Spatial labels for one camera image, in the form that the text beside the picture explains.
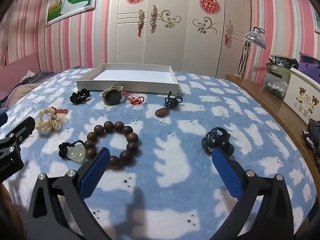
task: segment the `silver bolt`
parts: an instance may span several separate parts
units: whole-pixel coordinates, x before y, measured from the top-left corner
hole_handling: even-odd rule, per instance
[[[44,173],[41,173],[39,176],[38,176],[38,179],[39,180],[43,180],[45,178],[45,174]]]
[[[277,179],[277,180],[283,180],[283,176],[282,176],[281,174],[277,174],[277,175],[276,175],[276,179]]]
[[[247,172],[246,172],[246,174],[247,174],[247,176],[248,177],[254,177],[256,174],[254,173],[254,171],[251,171],[251,170],[248,170]]]
[[[73,177],[75,174],[76,174],[76,171],[74,171],[74,170],[68,171],[68,173],[67,173],[67,175],[69,177]]]

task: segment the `purple storage box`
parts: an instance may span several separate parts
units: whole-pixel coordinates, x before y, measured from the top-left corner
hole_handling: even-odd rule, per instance
[[[320,83],[320,60],[302,52],[299,54],[300,62],[298,70]]]

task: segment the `white storage box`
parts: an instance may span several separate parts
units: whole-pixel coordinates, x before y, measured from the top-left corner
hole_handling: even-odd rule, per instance
[[[123,86],[124,91],[178,93],[179,84],[170,66],[148,64],[102,64],[77,80],[78,90],[104,91]]]
[[[294,68],[284,102],[308,125],[309,119],[320,120],[320,85]]]

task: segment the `wooden bead bracelet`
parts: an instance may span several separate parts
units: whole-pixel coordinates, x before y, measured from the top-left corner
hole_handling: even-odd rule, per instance
[[[104,126],[99,124],[96,125],[93,132],[87,134],[87,141],[84,142],[84,148],[86,150],[85,157],[88,160],[92,160],[97,155],[95,143],[98,141],[98,136],[103,136],[105,131],[111,133],[113,130],[118,133],[123,133],[127,137],[128,142],[127,150],[120,153],[119,157],[114,155],[110,157],[109,167],[111,169],[118,169],[122,164],[128,165],[132,163],[133,156],[139,151],[138,135],[133,132],[131,126],[124,126],[123,122],[116,122],[113,124],[112,122],[107,121],[104,123]]]

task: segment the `framed wedding photo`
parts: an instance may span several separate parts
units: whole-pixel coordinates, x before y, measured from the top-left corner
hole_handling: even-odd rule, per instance
[[[96,0],[48,0],[44,27],[72,15],[95,9]]]
[[[313,25],[315,27],[315,32],[320,34],[320,17],[317,14],[316,10],[313,8],[311,3],[310,3],[310,6],[311,6],[311,11],[312,11]]]

